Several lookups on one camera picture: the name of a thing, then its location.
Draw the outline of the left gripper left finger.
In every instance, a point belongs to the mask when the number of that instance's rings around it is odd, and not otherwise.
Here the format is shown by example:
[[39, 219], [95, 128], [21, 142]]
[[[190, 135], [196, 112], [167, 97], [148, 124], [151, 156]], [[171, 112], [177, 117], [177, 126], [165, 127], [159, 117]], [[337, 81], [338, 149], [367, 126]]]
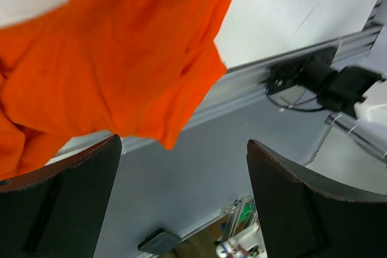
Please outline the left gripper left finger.
[[121, 151], [113, 135], [1, 180], [1, 257], [93, 257]]

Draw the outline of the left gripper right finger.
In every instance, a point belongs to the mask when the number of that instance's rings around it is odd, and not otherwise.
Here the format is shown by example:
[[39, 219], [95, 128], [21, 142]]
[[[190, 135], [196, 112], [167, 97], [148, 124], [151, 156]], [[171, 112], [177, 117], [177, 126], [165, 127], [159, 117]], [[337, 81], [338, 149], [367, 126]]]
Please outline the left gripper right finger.
[[247, 165], [268, 257], [386, 257], [386, 196], [316, 173], [256, 141]]

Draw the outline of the orange t shirt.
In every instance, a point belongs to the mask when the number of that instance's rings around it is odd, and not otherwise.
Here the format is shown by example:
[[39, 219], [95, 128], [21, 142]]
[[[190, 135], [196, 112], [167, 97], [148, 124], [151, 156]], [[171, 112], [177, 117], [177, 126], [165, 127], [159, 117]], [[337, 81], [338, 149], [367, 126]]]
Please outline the orange t shirt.
[[232, 0], [68, 0], [1, 30], [1, 178], [109, 131], [173, 148], [227, 69], [214, 44]]

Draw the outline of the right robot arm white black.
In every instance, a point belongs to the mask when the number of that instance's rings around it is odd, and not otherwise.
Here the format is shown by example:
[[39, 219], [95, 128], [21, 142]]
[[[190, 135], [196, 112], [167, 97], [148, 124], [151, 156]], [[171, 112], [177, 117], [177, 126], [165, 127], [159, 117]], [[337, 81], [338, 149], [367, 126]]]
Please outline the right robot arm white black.
[[346, 66], [338, 71], [315, 59], [306, 62], [297, 77], [297, 84], [313, 92], [323, 109], [354, 118], [354, 105], [366, 100], [364, 93], [385, 81], [382, 74], [361, 66]]

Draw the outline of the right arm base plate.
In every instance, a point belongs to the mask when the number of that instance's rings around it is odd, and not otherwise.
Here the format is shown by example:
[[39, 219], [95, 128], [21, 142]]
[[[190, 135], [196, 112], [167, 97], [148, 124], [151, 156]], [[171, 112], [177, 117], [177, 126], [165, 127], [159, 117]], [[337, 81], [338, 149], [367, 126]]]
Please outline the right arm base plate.
[[330, 66], [336, 53], [337, 47], [326, 47], [275, 64], [265, 81], [268, 94], [277, 94], [294, 86], [318, 92], [335, 75]]

